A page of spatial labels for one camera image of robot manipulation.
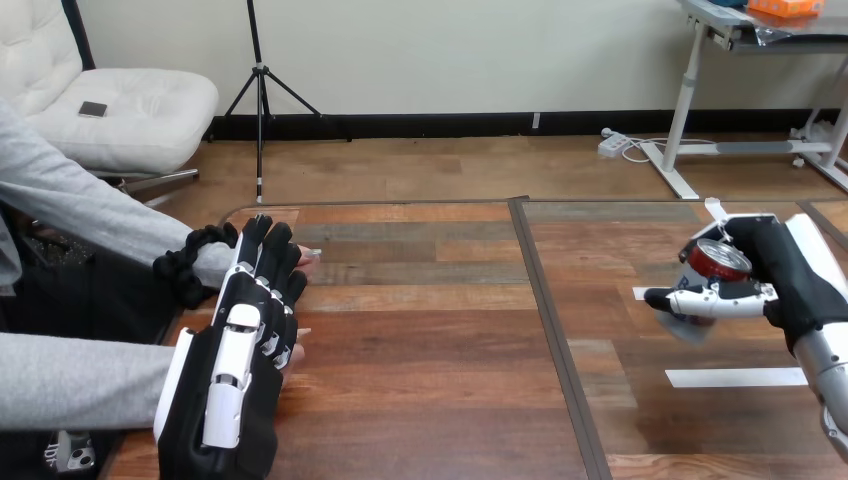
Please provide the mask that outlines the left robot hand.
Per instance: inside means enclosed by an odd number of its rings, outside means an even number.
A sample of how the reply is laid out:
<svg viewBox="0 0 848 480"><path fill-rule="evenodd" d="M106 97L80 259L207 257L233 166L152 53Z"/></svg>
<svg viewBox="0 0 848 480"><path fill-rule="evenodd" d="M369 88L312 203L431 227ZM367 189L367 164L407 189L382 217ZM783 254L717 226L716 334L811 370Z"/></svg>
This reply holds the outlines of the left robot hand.
<svg viewBox="0 0 848 480"><path fill-rule="evenodd" d="M153 424L162 479L265 479L307 284L290 227L258 214L239 233L210 325L179 332Z"/></svg>

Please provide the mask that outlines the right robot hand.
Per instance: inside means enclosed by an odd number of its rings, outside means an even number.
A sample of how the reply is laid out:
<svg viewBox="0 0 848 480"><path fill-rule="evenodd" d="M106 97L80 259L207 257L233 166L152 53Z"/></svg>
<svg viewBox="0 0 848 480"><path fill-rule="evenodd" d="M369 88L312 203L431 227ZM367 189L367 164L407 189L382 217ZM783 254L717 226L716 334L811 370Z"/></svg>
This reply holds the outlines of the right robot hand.
<svg viewBox="0 0 848 480"><path fill-rule="evenodd" d="M764 317L793 348L806 334L847 320L847 280L806 214L730 214L693 234L678 254L676 285L643 301L667 329L702 343L720 319Z"/></svg>

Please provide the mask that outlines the person's hand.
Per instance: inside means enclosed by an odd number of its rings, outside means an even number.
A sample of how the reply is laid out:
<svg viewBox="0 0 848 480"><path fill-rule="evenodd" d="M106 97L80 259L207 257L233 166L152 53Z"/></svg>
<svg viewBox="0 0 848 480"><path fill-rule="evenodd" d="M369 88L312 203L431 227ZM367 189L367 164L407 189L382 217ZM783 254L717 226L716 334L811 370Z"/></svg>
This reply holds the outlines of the person's hand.
<svg viewBox="0 0 848 480"><path fill-rule="evenodd" d="M296 265L296 270L302 272L310 279L321 261L322 250L308 248L303 245L298 246L300 250L300 258Z"/></svg>
<svg viewBox="0 0 848 480"><path fill-rule="evenodd" d="M289 360L286 365L280 370L280 374L282 376L282 389L284 389L287 383L290 381L290 377L293 370L295 369L295 366L305 358L306 354L304 346L302 345L302 340L311 332L311 328L299 328L297 330L296 343L294 344L291 350Z"/></svg>

